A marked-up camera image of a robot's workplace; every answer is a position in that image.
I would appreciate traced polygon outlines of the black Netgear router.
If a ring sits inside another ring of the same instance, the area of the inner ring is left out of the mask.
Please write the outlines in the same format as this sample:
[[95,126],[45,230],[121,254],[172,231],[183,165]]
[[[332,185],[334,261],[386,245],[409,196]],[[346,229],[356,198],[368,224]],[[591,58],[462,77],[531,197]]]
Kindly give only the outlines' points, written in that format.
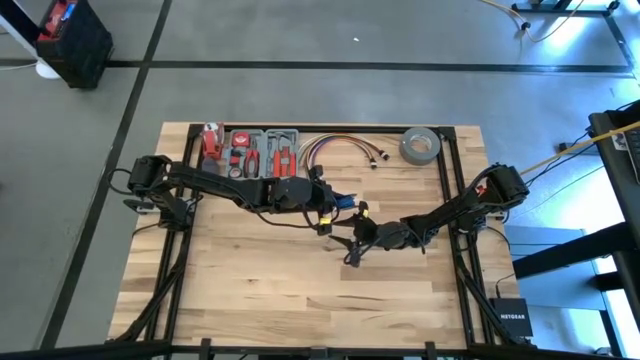
[[491,298],[498,318],[511,335],[530,338],[533,336],[531,319],[526,300],[523,298]]

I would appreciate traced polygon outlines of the black desk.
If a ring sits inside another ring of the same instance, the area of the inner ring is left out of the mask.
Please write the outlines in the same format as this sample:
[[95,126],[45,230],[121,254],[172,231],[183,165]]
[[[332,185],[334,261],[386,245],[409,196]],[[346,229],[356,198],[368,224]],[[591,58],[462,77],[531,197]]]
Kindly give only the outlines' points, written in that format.
[[640,185],[628,155],[615,149],[611,139],[597,141],[598,150],[624,216],[626,239],[613,252],[617,275],[640,328]]

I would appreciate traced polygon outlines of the grey open tool case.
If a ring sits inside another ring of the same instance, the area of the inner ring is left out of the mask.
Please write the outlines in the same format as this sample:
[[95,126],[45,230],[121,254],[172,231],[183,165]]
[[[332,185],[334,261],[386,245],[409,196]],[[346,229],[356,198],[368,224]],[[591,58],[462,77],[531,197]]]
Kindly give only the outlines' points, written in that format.
[[[248,132],[251,135],[251,146],[248,148],[238,148],[232,146],[232,137],[235,132]],[[231,178],[236,180],[246,179],[258,179],[258,178],[287,178],[295,177],[298,175],[298,152],[299,152],[299,131],[293,128],[284,129],[237,129],[231,130],[229,133],[230,139],[227,141],[223,152],[223,159],[226,161],[226,175],[229,176],[229,172],[232,168],[239,168],[242,171],[242,175],[238,178]],[[273,156],[276,147],[281,153],[281,170],[280,177],[273,177]],[[296,153],[296,175],[287,175],[287,153],[291,147]],[[259,176],[257,178],[246,178],[244,175],[244,162],[246,152],[249,148],[254,148],[259,151],[260,165]]]

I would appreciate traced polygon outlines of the red-handled pliers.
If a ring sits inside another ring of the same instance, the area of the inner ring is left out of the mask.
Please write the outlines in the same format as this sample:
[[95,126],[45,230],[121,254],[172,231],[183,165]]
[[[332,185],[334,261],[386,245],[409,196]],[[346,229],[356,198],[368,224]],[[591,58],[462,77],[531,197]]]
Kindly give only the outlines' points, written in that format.
[[246,178],[257,178],[259,176],[259,151],[249,148],[246,152],[244,162],[244,175]]

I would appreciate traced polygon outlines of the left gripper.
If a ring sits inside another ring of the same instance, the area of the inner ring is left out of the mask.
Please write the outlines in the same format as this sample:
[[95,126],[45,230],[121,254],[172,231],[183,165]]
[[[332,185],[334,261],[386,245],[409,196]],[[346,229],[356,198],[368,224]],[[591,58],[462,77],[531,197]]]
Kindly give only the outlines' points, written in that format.
[[322,168],[311,168],[308,178],[279,179],[272,186],[272,209],[275,213],[317,211],[329,213],[350,209],[350,205],[335,205],[335,196],[350,196],[332,190],[323,179]]

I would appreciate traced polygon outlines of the black metal table frame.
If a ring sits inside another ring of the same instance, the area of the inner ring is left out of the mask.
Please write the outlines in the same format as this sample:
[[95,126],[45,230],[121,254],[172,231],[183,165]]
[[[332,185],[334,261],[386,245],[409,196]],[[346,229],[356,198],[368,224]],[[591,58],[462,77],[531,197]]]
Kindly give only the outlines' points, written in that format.
[[[445,140],[439,163],[418,167],[402,160],[398,146],[409,126],[346,124],[227,124],[259,129],[298,127],[302,141],[321,133],[354,133],[386,150],[391,158],[377,170],[365,165],[355,145],[332,142],[320,151],[325,178],[340,193],[368,201],[378,223],[426,213],[457,195],[462,184],[488,166],[478,126],[425,125],[455,135]],[[511,273],[507,245],[489,231],[479,250],[459,254],[458,233],[442,227],[426,254],[421,250],[371,250],[359,268],[344,265],[346,250],[311,229],[273,227],[231,201],[205,195],[196,204],[191,238],[164,229],[135,235],[122,278],[109,339],[165,341],[176,352],[198,351],[210,339],[212,351],[258,353],[320,348],[338,352],[425,351],[435,343],[440,356],[470,356],[468,344],[506,348],[480,301],[463,284],[466,265],[484,276],[483,290]],[[167,277],[185,240],[186,268],[139,335],[124,335],[140,317],[153,291]]]

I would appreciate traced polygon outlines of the black floor stand frame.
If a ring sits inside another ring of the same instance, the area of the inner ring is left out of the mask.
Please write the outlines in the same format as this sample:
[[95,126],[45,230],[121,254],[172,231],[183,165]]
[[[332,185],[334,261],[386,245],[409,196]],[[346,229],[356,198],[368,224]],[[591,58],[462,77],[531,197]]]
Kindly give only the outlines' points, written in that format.
[[[620,8],[624,0],[521,0],[507,7],[507,12],[520,21],[520,31],[533,43],[541,43],[555,35],[570,19],[575,17],[600,16],[614,37],[628,66],[634,70],[639,65],[624,38],[622,31],[613,20],[613,13]],[[557,15],[561,18],[558,25],[536,38],[531,33],[531,22],[526,15]]]

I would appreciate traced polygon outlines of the dark bin with red trim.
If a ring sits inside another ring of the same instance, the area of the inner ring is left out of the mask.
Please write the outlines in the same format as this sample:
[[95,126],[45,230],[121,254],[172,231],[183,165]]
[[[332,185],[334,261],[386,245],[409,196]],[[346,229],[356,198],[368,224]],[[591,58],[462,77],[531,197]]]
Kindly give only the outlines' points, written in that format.
[[76,5],[77,0],[52,0],[39,23],[38,39],[44,41],[59,38]]

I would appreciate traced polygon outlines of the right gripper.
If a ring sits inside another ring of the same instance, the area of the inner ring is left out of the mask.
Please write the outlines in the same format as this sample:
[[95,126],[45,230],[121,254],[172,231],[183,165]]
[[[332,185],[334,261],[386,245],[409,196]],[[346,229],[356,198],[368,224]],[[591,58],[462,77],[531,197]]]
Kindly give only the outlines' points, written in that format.
[[390,251],[415,246],[415,234],[408,225],[398,221],[377,224],[369,216],[366,202],[360,202],[358,211],[344,224],[353,228],[354,240],[335,235],[329,238],[348,249],[344,263],[349,266],[359,266],[362,257],[374,247]]

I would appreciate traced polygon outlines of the black crate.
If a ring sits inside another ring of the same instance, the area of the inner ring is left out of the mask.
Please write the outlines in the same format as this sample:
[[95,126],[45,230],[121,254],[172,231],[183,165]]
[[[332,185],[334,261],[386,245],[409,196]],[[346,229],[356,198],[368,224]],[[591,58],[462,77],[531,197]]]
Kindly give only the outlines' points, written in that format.
[[77,0],[61,36],[50,45],[55,69],[70,88],[95,89],[113,50],[113,38],[89,1]]

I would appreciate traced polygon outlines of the grey duct tape roll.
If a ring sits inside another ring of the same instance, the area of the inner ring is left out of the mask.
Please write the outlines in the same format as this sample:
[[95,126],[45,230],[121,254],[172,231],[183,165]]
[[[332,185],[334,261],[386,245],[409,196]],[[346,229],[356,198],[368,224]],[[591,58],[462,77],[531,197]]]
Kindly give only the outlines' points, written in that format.
[[433,162],[441,151],[439,135],[425,127],[408,129],[401,137],[399,152],[402,158],[414,166]]

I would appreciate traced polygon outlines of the light blue table stand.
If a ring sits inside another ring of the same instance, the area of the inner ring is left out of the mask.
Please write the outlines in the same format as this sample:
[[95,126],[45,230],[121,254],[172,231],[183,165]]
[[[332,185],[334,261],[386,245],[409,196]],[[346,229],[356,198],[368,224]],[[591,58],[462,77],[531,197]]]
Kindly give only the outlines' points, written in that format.
[[36,73],[45,79],[60,79],[37,53],[36,40],[40,35],[39,26],[15,0],[0,0],[0,27],[16,40],[34,59]]

